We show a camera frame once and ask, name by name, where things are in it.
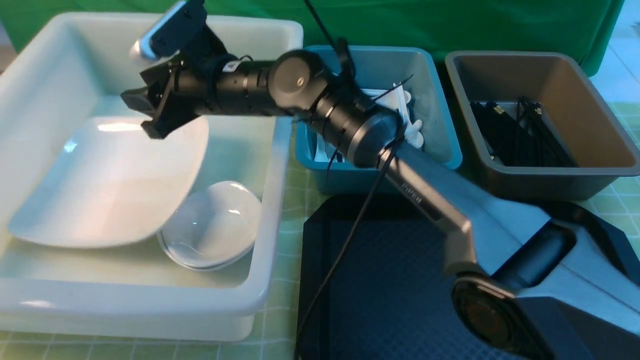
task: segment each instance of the brown bin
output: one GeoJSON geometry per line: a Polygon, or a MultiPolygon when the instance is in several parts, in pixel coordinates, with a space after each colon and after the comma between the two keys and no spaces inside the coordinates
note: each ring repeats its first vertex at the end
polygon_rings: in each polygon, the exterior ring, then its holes
{"type": "Polygon", "coordinates": [[[578,64],[556,53],[458,51],[447,71],[490,193],[515,200],[586,200],[619,177],[640,175],[640,154],[578,64]],[[543,120],[578,167],[507,167],[493,161],[470,102],[495,101],[515,118],[518,98],[543,120]]]}

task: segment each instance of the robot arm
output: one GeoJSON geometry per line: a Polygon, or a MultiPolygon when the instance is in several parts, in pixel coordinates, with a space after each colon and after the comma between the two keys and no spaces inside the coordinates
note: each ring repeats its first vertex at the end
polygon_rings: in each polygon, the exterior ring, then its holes
{"type": "MultiPolygon", "coordinates": [[[[173,56],[141,73],[145,88],[122,94],[152,118],[143,123],[149,137],[166,138],[202,115],[283,115],[306,122],[358,167],[380,169],[393,156],[402,121],[361,91],[353,64],[344,61],[336,75],[304,50],[238,58],[206,17],[203,0],[181,1],[132,50],[149,62],[173,56]]],[[[478,338],[532,359],[640,354],[640,290],[583,227],[495,198],[406,143],[387,178],[447,234],[444,272],[458,277],[452,300],[478,338]]]]}

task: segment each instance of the gray plastic bin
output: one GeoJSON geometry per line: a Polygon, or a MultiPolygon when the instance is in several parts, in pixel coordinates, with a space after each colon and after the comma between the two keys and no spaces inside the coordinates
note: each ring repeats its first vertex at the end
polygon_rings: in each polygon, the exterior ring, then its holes
{"type": "MultiPolygon", "coordinates": [[[[306,48],[322,57],[329,68],[338,73],[340,64],[333,49],[326,45],[306,48]]],[[[452,170],[462,163],[462,151],[447,107],[444,91],[431,56],[414,47],[350,46],[356,65],[356,80],[362,88],[387,89],[413,75],[403,88],[412,95],[408,104],[412,120],[423,122],[424,151],[452,170]]],[[[333,163],[327,176],[327,163],[314,160],[316,132],[298,124],[296,159],[311,171],[316,186],[324,194],[366,193],[373,185],[377,170],[356,168],[353,164],[333,163]]],[[[385,181],[382,192],[394,192],[385,181]]]]}
{"type": "Polygon", "coordinates": [[[449,54],[445,64],[481,165],[477,178],[492,194],[517,200],[586,200],[619,177],[640,175],[637,147],[569,57],[459,51],[449,54]],[[470,102],[495,101],[509,112],[520,96],[542,104],[543,120],[579,167],[506,167],[491,159],[470,102]]]}

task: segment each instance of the black cable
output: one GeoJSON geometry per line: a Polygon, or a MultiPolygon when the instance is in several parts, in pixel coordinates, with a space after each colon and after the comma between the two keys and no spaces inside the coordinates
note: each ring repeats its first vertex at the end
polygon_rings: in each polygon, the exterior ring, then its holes
{"type": "Polygon", "coordinates": [[[305,2],[305,5],[307,6],[307,9],[311,13],[311,16],[313,16],[314,20],[316,21],[318,28],[320,28],[320,31],[322,31],[322,34],[324,35],[326,41],[329,43],[329,45],[331,45],[333,50],[336,50],[335,41],[333,41],[331,34],[329,34],[329,31],[324,26],[324,23],[320,19],[320,15],[318,15],[318,13],[316,12],[316,8],[314,8],[310,0],[304,0],[304,2],[305,2]]]}
{"type": "Polygon", "coordinates": [[[305,312],[305,315],[302,317],[302,321],[300,322],[300,324],[298,324],[298,333],[296,335],[296,342],[295,342],[295,345],[294,345],[294,355],[293,355],[294,360],[298,360],[298,358],[301,359],[300,350],[299,350],[298,347],[300,345],[300,339],[302,339],[302,335],[304,334],[305,326],[308,323],[309,316],[313,312],[318,300],[320,299],[320,296],[322,295],[322,292],[324,291],[324,289],[328,285],[329,281],[331,280],[331,278],[335,274],[335,271],[338,269],[338,266],[340,265],[340,262],[342,261],[342,259],[344,258],[344,255],[346,254],[347,250],[349,249],[349,245],[351,244],[351,240],[353,240],[353,238],[355,237],[355,234],[358,231],[358,227],[360,226],[360,223],[362,222],[362,219],[364,218],[364,215],[366,214],[367,208],[369,207],[369,204],[373,200],[373,195],[375,195],[376,191],[380,187],[380,184],[382,183],[382,180],[385,178],[385,174],[387,173],[387,170],[389,169],[389,166],[391,166],[391,161],[393,161],[393,159],[396,157],[396,152],[397,152],[398,148],[400,147],[400,145],[402,144],[402,142],[404,141],[404,138],[402,136],[403,133],[404,133],[404,131],[401,131],[400,132],[400,136],[398,136],[394,141],[392,141],[389,144],[389,147],[391,147],[391,154],[389,155],[389,157],[385,161],[385,164],[382,166],[382,168],[378,172],[378,175],[376,176],[376,180],[374,181],[373,186],[371,187],[371,190],[369,190],[369,194],[367,195],[367,198],[365,199],[364,204],[362,205],[362,208],[360,209],[360,212],[359,212],[358,216],[356,217],[355,222],[353,223],[353,227],[351,228],[351,231],[349,232],[349,235],[347,236],[347,239],[344,241],[344,245],[342,246],[342,249],[340,250],[340,253],[338,254],[338,256],[335,259],[335,261],[333,262],[333,265],[329,269],[329,272],[324,277],[324,280],[322,281],[322,284],[320,285],[320,287],[316,291],[316,294],[314,295],[313,299],[311,300],[311,303],[309,304],[309,306],[307,308],[307,311],[305,312]]]}
{"type": "Polygon", "coordinates": [[[413,77],[413,74],[411,74],[408,78],[400,81],[396,86],[392,87],[391,89],[383,92],[382,94],[376,96],[373,98],[373,101],[377,101],[379,100],[381,97],[383,97],[384,95],[389,94],[390,92],[394,91],[395,89],[399,88],[400,86],[403,86],[407,81],[411,80],[411,78],[413,77]]]}

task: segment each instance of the label sticker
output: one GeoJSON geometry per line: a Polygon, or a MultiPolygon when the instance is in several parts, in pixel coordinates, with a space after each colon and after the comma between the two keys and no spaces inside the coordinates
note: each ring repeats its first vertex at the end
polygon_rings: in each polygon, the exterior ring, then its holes
{"type": "Polygon", "coordinates": [[[230,61],[228,62],[225,67],[222,68],[222,72],[234,72],[236,71],[236,69],[238,68],[238,66],[240,66],[240,63],[242,61],[240,60],[236,60],[236,61],[230,61]]]}

